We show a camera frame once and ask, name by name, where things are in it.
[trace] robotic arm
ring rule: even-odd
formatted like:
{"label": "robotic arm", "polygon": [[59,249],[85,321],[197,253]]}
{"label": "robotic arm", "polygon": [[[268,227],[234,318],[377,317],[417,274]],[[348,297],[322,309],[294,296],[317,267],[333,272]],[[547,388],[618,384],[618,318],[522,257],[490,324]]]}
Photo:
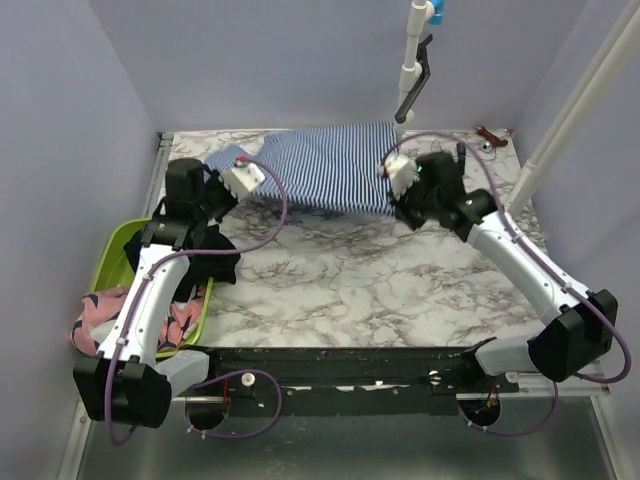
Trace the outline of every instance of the robotic arm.
{"label": "robotic arm", "polygon": [[[414,230],[428,219],[437,219],[442,227],[489,258],[525,295],[545,324],[546,328],[533,338],[488,339],[476,345],[467,356],[482,372],[490,376],[540,372],[560,382],[609,351],[611,333],[567,288],[587,298],[612,324],[618,307],[615,297],[607,290],[593,293],[564,272],[505,213],[517,236],[513,239],[491,194],[485,190],[465,191],[463,145],[458,146],[457,162],[445,152],[416,161],[396,155],[387,159],[382,173],[391,180],[389,197],[397,218]],[[558,285],[522,244],[544,259],[565,284]]]}
{"label": "robotic arm", "polygon": [[[143,248],[131,292],[139,292],[145,280],[147,288],[137,302],[137,295],[127,297],[97,356],[83,356],[74,367],[78,391],[92,419],[105,418],[105,385],[110,383],[113,421],[158,427],[171,400],[207,378],[209,356],[203,352],[180,350],[156,364],[158,336],[173,294],[189,268],[189,258],[178,256],[166,261],[153,273],[152,281],[150,271],[168,255],[197,249],[209,220],[220,222],[264,180],[258,167],[248,162],[236,163],[223,172],[207,170],[193,158],[169,163],[167,194],[143,231]],[[133,308],[127,328],[126,318]],[[116,373],[109,377],[112,360],[117,362]]]}

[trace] white wall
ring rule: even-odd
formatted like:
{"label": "white wall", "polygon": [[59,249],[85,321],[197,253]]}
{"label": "white wall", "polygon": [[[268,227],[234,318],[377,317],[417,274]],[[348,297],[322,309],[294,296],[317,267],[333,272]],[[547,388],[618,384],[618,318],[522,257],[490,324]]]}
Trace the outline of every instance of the white wall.
{"label": "white wall", "polygon": [[141,211],[157,136],[86,0],[0,11],[0,478],[40,480],[75,409],[80,297]]}
{"label": "white wall", "polygon": [[[567,44],[533,97],[518,126],[522,159],[562,106],[577,78],[626,2],[602,9],[590,1]],[[640,451],[640,51],[599,102],[534,197],[551,256],[594,290],[609,289],[620,302],[618,325],[635,354],[631,375],[613,388],[626,448]],[[620,371],[619,348],[605,358],[610,374]],[[640,473],[640,457],[634,455]]]}
{"label": "white wall", "polygon": [[[89,0],[157,128],[389,120],[411,0]],[[586,0],[450,0],[413,128],[512,127]]]}

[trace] laundry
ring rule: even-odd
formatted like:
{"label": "laundry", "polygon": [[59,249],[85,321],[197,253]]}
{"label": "laundry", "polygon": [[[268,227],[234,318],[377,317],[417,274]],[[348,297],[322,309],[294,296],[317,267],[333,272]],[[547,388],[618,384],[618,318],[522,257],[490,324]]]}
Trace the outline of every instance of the laundry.
{"label": "laundry", "polygon": [[[138,259],[142,248],[142,229],[138,230],[124,246],[127,260],[133,271],[138,269]],[[218,225],[205,229],[204,239],[199,246],[202,250],[234,250],[236,247],[220,233]],[[184,274],[173,296],[175,302],[188,302],[196,285],[206,284],[209,278],[219,283],[236,283],[236,264],[239,254],[232,255],[198,255],[190,259],[189,270]]]}
{"label": "laundry", "polygon": [[[380,178],[384,154],[396,142],[393,123],[363,123],[296,128],[267,135],[251,157],[271,167],[287,188],[290,202],[334,212],[393,215]],[[225,170],[248,153],[237,145],[214,152],[205,160],[211,169]],[[272,178],[256,190],[279,199]]]}
{"label": "laundry", "polygon": [[[158,338],[158,352],[180,348],[202,316],[206,287],[200,286],[188,302],[173,302]],[[86,355],[95,355],[122,311],[129,287],[93,292],[82,298],[82,312],[71,330],[71,343]]]}

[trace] marble table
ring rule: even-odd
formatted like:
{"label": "marble table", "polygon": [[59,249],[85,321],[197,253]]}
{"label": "marble table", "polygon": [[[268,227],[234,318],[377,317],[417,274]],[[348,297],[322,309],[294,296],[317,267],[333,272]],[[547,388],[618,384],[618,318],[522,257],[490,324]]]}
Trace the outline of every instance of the marble table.
{"label": "marble table", "polygon": [[[229,143],[249,153],[264,131],[181,132],[170,159],[204,159]],[[457,135],[474,145],[471,132]],[[426,137],[404,149],[446,149]],[[503,198],[520,166],[513,143],[483,154]],[[467,189],[487,187],[471,158]],[[263,237],[277,221],[276,203],[243,203],[221,231],[237,246]],[[517,219],[544,248],[531,208]],[[200,344],[224,347],[467,346],[486,337],[541,329],[525,298],[493,265],[430,222],[411,232],[393,218],[341,215],[294,206],[276,241],[244,255],[236,285],[217,284]]]}

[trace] striped shirt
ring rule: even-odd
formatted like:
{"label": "striped shirt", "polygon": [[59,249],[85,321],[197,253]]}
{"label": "striped shirt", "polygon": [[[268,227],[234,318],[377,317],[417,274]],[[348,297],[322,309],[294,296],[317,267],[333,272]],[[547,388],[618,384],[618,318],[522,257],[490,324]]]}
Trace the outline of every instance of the striped shirt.
{"label": "striped shirt", "polygon": [[[384,153],[396,141],[392,123],[306,127],[267,135],[257,155],[237,145],[214,152],[205,163],[224,170],[247,155],[280,177],[291,203],[336,212],[393,215],[389,182],[378,175]],[[279,199],[275,182],[267,180],[259,196]]]}

